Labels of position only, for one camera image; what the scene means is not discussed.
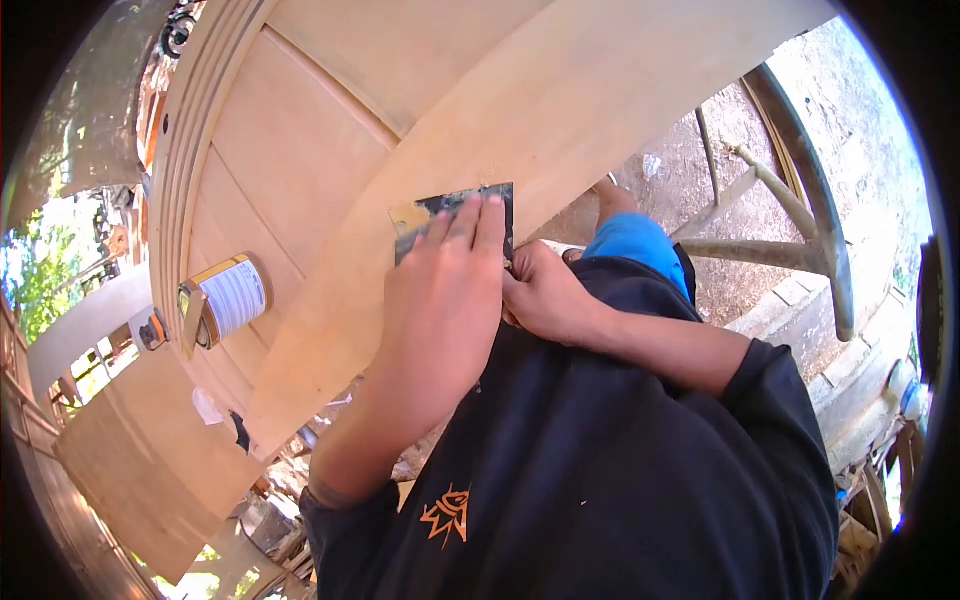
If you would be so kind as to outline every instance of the black t-shirt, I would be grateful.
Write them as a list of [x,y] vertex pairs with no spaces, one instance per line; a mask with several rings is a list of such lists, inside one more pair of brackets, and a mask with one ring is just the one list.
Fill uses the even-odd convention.
[[[699,321],[660,274],[573,265],[610,306]],[[790,348],[754,340],[723,397],[502,325],[403,506],[300,509],[330,598],[816,598],[838,513]]]

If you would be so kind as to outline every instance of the right hand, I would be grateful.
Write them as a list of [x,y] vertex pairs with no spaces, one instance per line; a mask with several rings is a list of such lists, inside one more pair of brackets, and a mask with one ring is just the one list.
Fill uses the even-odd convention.
[[514,251],[514,272],[517,278],[503,272],[504,320],[550,342],[587,347],[610,308],[564,260],[537,240]]
[[455,220],[447,212],[434,219],[387,274],[383,339],[359,397],[378,402],[375,412],[407,432],[407,445],[453,412],[490,359],[500,326],[504,215],[499,196],[474,195]]

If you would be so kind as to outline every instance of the metal tool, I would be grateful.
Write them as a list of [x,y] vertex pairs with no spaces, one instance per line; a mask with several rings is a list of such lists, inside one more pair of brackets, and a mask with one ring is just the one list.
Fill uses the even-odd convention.
[[400,264],[403,257],[414,248],[417,236],[426,233],[430,222],[442,210],[448,210],[454,216],[473,194],[480,194],[483,198],[497,194],[503,199],[507,218],[505,227],[507,235],[503,240],[503,257],[505,266],[513,266],[514,260],[514,184],[498,183],[489,187],[474,187],[460,190],[442,196],[433,196],[417,200],[410,204],[403,204],[390,209],[390,218],[394,222],[396,234],[399,236],[394,243],[394,264]]

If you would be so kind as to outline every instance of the person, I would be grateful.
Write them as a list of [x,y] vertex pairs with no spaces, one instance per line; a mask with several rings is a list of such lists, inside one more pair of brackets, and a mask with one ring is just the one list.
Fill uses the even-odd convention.
[[[595,189],[569,265],[535,241],[504,270],[475,197],[387,274],[300,500],[319,597],[824,594],[839,515],[790,348],[703,324],[666,234]],[[451,412],[398,513],[397,457]]]

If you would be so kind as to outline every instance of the paint can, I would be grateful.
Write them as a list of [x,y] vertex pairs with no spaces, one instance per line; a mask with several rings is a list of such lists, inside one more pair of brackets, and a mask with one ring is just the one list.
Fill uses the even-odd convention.
[[[259,260],[243,253],[181,283],[177,304],[186,320],[183,341],[190,344],[192,338],[201,348],[211,349],[266,312],[273,304],[266,273]],[[199,321],[191,314],[198,311]]]

